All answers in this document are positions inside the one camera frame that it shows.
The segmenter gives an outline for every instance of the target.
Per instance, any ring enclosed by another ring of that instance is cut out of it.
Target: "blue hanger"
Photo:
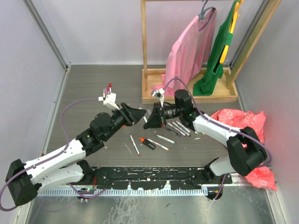
[[[205,6],[206,6],[206,4],[207,4],[207,1],[208,1],[208,0],[206,0],[206,2],[205,2],[204,5],[203,5],[203,7],[202,7],[202,9],[201,9],[201,13],[198,14],[198,17],[199,17],[200,20],[203,20],[203,19],[205,18],[205,13],[206,13],[207,10],[209,10],[209,9],[211,9],[211,8],[215,8],[215,7],[209,7],[209,8],[206,8],[206,9],[205,9]]]

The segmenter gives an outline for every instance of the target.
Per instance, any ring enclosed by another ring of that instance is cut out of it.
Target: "clothes hanger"
[[[229,26],[229,32],[230,32],[231,34],[234,32],[234,29],[235,29],[235,23],[236,23],[236,21],[237,21],[237,18],[239,18],[239,14],[238,14],[238,12],[239,12],[239,8],[240,8],[241,3],[242,3],[243,1],[244,1],[244,0],[241,0],[240,2],[237,2],[237,3],[235,4],[234,14],[233,14],[233,19],[232,19],[232,22],[231,22],[231,24],[230,24],[230,26]],[[226,58],[226,55],[228,54],[228,48],[229,48],[229,46],[228,46],[228,45],[225,45],[224,50],[223,50],[223,53],[222,53],[221,58],[220,58],[220,61],[219,61],[220,64],[223,64],[223,63],[224,63],[224,60],[225,60],[225,58]]]
[[[201,12],[198,14],[199,20],[203,20],[203,19],[205,18],[205,13],[206,13],[207,10],[209,10],[209,9],[211,9],[211,8],[215,8],[215,7],[209,7],[209,8],[206,8],[206,9],[205,9],[205,6],[206,6],[206,4],[207,4],[207,1],[208,1],[208,0],[206,0],[206,2],[204,3],[204,5],[203,5],[203,7],[202,7],[202,9],[201,9]]]

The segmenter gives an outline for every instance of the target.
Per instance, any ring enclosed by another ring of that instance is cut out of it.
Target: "clothing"
[[[216,13],[214,8],[203,20],[196,16],[191,21],[172,46],[166,63],[166,74],[161,75],[163,85],[153,86],[153,90],[164,88],[174,77],[181,78],[187,84],[199,73],[202,63],[208,61],[211,53]],[[164,95],[173,97],[176,90],[184,88],[178,80],[174,80],[166,88]]]
[[[261,143],[264,142],[263,125],[266,121],[264,112],[254,114],[251,111],[243,112],[239,110],[223,109],[214,113],[211,118],[233,127],[251,127],[255,130]],[[277,190],[274,174],[267,167],[255,168],[245,177],[245,179],[252,183],[254,187]]]
[[[233,39],[233,34],[229,32],[229,28],[233,19],[234,9],[237,2],[240,2],[240,0],[234,1],[226,20],[219,28],[211,56],[207,62],[206,72],[203,78],[197,81],[193,86],[194,96],[212,95],[217,79],[222,78],[223,65],[220,64],[220,57],[223,53],[225,45],[230,45]]]

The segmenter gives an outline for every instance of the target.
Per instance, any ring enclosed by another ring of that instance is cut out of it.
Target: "wooden rack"
[[[154,85],[161,85],[161,74],[165,73],[165,69],[148,69],[147,64],[147,47],[146,47],[146,12],[145,3],[147,1],[172,1],[172,0],[141,0],[141,20],[142,20],[142,48],[143,48],[143,70],[142,70],[142,102],[153,103],[157,99],[151,96],[151,87]],[[255,28],[246,41],[234,67],[232,70],[224,68],[222,78],[218,79],[214,92],[211,96],[194,96],[196,102],[235,102],[238,99],[238,93],[235,87],[235,79],[239,75],[247,58],[252,52],[261,34],[265,30],[268,22],[275,13],[281,0],[268,0],[268,3],[261,14]],[[202,68],[199,74],[192,79],[188,88],[193,91],[193,85],[200,80],[206,69]],[[167,102],[174,102],[174,97],[165,98]]]

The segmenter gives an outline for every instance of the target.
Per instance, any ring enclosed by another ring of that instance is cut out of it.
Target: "pink shirt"
[[[196,16],[179,39],[172,46],[166,63],[166,74],[162,74],[163,85],[152,89],[163,88],[174,77],[181,78],[186,84],[200,71],[202,63],[208,61],[216,20],[216,9],[211,9],[203,20]],[[174,92],[185,87],[178,80],[172,81],[165,90],[166,97],[173,97]]]

